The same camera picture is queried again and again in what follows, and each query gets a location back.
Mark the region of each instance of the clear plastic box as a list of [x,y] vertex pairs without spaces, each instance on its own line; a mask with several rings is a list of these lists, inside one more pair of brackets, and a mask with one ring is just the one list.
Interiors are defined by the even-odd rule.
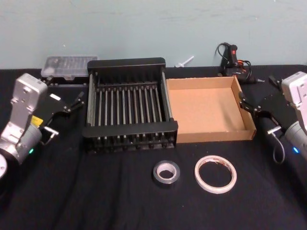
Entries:
[[97,56],[49,56],[41,75],[44,78],[61,77],[67,81],[73,81],[78,77],[88,77],[87,63],[97,59]]

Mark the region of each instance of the tape roll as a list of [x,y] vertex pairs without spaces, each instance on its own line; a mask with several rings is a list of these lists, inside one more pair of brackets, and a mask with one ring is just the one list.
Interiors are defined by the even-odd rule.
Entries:
[[[229,184],[223,186],[223,187],[213,187],[211,185],[208,185],[207,183],[205,183],[200,176],[200,168],[202,165],[204,165],[205,163],[208,162],[215,162],[218,164],[222,164],[223,166],[225,166],[231,173],[231,181]],[[195,170],[194,170],[194,175],[195,175],[195,179],[197,181],[197,183],[200,185],[200,187],[202,187],[204,190],[206,190],[209,193],[214,193],[214,194],[222,194],[222,193],[226,193],[229,190],[231,190],[236,183],[236,170],[234,168],[234,166],[225,158],[223,157],[219,157],[219,156],[206,156],[201,158],[195,165]]]
[[[169,171],[173,174],[170,178],[164,178],[160,175],[162,171]],[[177,183],[180,177],[180,169],[178,165],[172,161],[160,161],[153,168],[153,179],[162,187],[172,187]]]

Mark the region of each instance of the white tape roll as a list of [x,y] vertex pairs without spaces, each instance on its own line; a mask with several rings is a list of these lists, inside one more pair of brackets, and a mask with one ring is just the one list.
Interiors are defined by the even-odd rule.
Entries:
[[[200,168],[202,165],[204,165],[207,162],[215,162],[218,164],[222,164],[224,165],[226,168],[229,169],[230,173],[231,173],[231,181],[228,185],[223,186],[223,187],[213,187],[210,186],[208,184],[206,184],[200,176]],[[232,189],[236,183],[236,170],[234,168],[234,166],[225,158],[223,157],[219,157],[219,156],[206,156],[201,158],[195,165],[195,170],[194,170],[194,174],[195,174],[195,179],[197,181],[197,183],[200,185],[200,187],[202,187],[204,190],[206,190],[209,193],[214,193],[214,194],[222,194],[222,193],[226,193],[228,192],[230,189]]]

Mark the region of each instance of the yellow warning label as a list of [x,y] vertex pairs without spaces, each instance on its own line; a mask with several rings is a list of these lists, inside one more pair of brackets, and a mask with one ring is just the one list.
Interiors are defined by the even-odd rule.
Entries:
[[37,116],[32,116],[31,123],[35,125],[36,127],[39,127],[43,123],[43,120]]

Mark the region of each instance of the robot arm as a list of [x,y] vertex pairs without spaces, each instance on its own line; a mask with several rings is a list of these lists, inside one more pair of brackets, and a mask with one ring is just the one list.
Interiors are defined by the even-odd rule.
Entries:
[[256,118],[271,119],[276,127],[268,134],[275,136],[281,130],[294,151],[307,160],[307,74],[298,72],[281,82],[270,77],[270,83],[280,92],[265,97],[258,106],[253,106],[241,93],[240,106]]
[[42,143],[46,145],[59,134],[48,127],[54,116],[70,115],[84,105],[83,92],[71,105],[54,94],[47,95],[50,81],[41,81],[26,73],[15,82],[11,117],[0,135],[0,196],[12,168],[23,163],[44,135],[50,134],[49,140]]

